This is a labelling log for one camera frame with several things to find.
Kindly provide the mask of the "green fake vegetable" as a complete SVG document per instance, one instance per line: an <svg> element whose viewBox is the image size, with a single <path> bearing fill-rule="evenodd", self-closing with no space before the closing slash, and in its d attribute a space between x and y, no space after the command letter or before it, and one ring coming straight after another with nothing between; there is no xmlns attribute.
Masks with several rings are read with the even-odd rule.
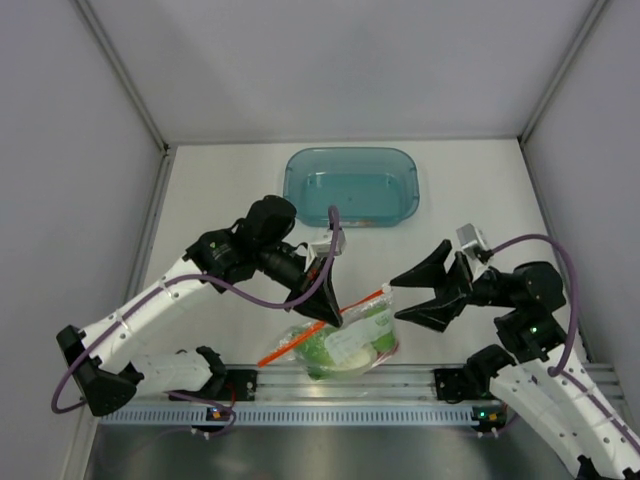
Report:
<svg viewBox="0 0 640 480"><path fill-rule="evenodd" d="M395 335L394 317L390 309L376 309L374 311L373 320L378 328L377 333L375 334L374 341L372 342L373 347L376 343L384 344L385 342L392 342L394 340L397 340Z"/></svg>

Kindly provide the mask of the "clear zip bag orange seal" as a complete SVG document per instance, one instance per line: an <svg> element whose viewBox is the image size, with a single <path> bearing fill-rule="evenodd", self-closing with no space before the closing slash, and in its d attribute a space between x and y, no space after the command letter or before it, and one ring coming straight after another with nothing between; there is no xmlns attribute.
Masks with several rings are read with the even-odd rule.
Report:
<svg viewBox="0 0 640 480"><path fill-rule="evenodd" d="M345 348L348 345L349 340L352 340L356 346L366 343L370 343L372 345L375 334L378 330L374 323L373 315L374 311L378 308L390 309L394 317L394 295L392 287L388 284L382 285L380 289L369 296L341 310L343 325L337 329L345 329L347 334L341 339L338 339L338 335L329 337L325 341L326 347ZM287 362L295 364L304 370L304 368L295 361L293 349L325 326L330 325L322 321L311 321L288 328L276 339L276 341L273 342L268 353L266 353L266 355L257 362L257 366L264 368L278 362ZM382 363L384 362L377 362L375 360L369 370Z"/></svg>

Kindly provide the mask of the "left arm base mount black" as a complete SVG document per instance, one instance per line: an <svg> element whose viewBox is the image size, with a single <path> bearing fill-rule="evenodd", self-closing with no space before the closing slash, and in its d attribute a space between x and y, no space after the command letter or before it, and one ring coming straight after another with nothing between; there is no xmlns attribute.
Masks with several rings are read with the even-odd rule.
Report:
<svg viewBox="0 0 640 480"><path fill-rule="evenodd" d="M232 368L224 374L214 374L198 391L179 390L170 394L172 401L214 400L216 402L253 402L256 396L258 371L254 369Z"/></svg>

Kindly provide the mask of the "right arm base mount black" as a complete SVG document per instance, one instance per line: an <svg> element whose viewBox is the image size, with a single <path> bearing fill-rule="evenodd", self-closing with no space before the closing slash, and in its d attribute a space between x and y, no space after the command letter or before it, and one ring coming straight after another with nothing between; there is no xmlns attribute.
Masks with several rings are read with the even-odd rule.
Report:
<svg viewBox="0 0 640 480"><path fill-rule="evenodd" d="M437 399L456 404L462 401L493 400L485 377L466 367L433 371Z"/></svg>

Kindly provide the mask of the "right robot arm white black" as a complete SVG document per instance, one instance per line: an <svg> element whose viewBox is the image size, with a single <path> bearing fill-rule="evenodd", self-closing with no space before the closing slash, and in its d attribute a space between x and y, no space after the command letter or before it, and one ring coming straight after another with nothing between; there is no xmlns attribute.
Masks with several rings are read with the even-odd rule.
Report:
<svg viewBox="0 0 640 480"><path fill-rule="evenodd" d="M494 325L498 343L470 356L462 384L480 398L510 407L554 451L576 479L636 479L639 436L615 411L575 353L575 325L563 329L556 310L572 305L554 266L533 261L501 272L487 264L495 250L452 250L449 240L396 276L393 287L430 288L433 299L396 313L442 332L465 307L501 307Z"/></svg>

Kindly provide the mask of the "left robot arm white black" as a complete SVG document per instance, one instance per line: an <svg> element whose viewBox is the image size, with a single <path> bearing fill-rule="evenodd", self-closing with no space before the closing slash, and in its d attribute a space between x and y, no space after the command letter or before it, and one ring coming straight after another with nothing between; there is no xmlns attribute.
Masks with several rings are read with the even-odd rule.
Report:
<svg viewBox="0 0 640 480"><path fill-rule="evenodd" d="M228 373L212 348L164 355L140 352L213 291L341 326L331 279L344 243L339 209L328 208L328 242L306 244L306 255L285 240L296 215L288 200L267 195L231 227L202 234L159 280L104 319L84 328L63 328L56 341L67 370L54 390L52 411L66 413L59 399L68 381L81 393L78 404L96 417L159 394L182 401L216 400Z"/></svg>

